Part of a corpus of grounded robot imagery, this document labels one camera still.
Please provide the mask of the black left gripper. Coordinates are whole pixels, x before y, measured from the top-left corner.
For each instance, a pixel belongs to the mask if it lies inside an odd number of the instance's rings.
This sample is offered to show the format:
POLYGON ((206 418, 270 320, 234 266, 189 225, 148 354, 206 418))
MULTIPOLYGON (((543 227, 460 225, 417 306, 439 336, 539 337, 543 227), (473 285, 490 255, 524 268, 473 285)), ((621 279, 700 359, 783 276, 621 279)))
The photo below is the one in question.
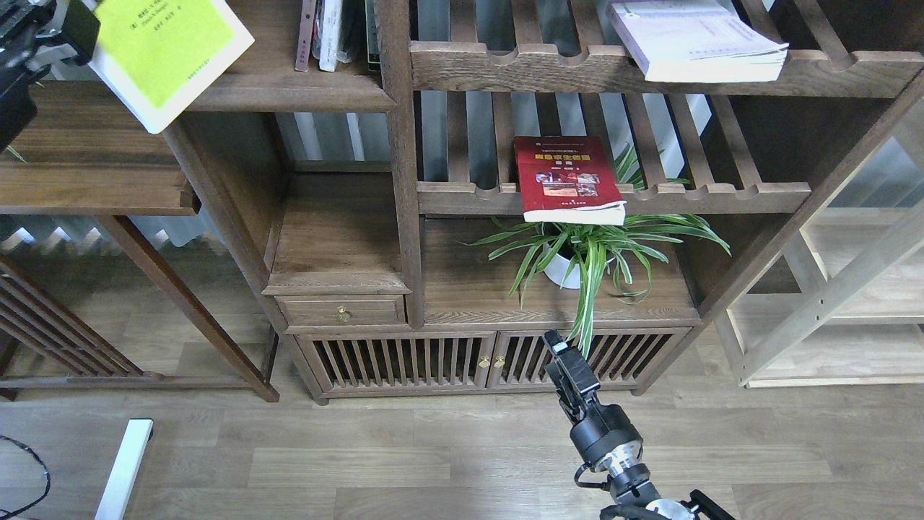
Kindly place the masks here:
POLYGON ((92 60, 101 27, 82 1, 30 1, 34 20, 2 39, 1 146, 6 148, 37 113, 27 86, 57 62, 92 60))

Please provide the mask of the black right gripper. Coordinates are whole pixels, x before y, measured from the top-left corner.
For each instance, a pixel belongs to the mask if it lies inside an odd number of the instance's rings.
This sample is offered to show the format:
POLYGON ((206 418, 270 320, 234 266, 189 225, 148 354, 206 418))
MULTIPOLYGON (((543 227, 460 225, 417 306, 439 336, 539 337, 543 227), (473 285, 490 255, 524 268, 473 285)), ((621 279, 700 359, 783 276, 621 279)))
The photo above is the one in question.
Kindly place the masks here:
POLYGON ((542 335, 552 354, 545 371, 555 388, 559 404, 573 428, 570 438, 591 471, 621 474, 640 464, 642 437, 618 404, 594 404, 600 388, 584 354, 571 347, 558 330, 542 335))

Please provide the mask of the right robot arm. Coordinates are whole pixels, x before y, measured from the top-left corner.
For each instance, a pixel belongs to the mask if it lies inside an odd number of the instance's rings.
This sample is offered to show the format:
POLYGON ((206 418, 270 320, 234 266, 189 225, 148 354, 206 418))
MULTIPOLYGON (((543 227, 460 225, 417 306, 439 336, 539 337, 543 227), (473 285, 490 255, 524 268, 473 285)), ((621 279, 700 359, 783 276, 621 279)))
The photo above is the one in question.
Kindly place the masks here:
POLYGON ((557 330, 544 333, 552 354, 545 366, 557 386, 559 402, 572 424, 569 435, 583 464, 575 472, 578 487, 600 488, 610 493, 613 506, 603 508, 601 519, 730 519, 725 509, 700 490, 689 500, 664 499, 641 463, 643 439, 621 406, 604 405, 596 392, 600 387, 582 352, 569 346, 557 330))

